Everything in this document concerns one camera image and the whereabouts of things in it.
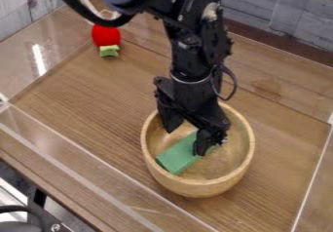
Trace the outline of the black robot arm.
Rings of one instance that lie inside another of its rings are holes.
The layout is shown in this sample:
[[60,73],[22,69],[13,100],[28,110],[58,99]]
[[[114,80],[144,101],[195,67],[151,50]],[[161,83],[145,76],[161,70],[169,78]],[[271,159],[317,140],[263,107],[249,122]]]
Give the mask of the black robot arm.
[[90,22],[118,27],[136,15],[148,13],[163,23],[171,45],[167,77],[153,79],[157,110],[163,129],[173,132],[183,122],[195,128],[193,154],[202,156],[223,142],[230,121],[218,101],[222,76],[231,71],[225,57],[231,54],[233,40],[223,24],[221,0],[104,0],[120,13],[112,20],[98,17],[80,0],[62,0]]

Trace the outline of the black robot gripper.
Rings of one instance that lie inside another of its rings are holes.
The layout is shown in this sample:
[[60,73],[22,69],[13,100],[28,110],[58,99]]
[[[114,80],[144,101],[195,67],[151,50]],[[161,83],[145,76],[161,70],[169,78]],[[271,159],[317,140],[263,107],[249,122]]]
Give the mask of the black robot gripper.
[[193,144],[195,156],[203,156],[213,146],[222,144],[230,129],[229,119],[218,106],[221,81],[221,73],[207,73],[193,81],[174,75],[153,79],[157,112],[166,133],[173,133],[185,121],[198,129]]

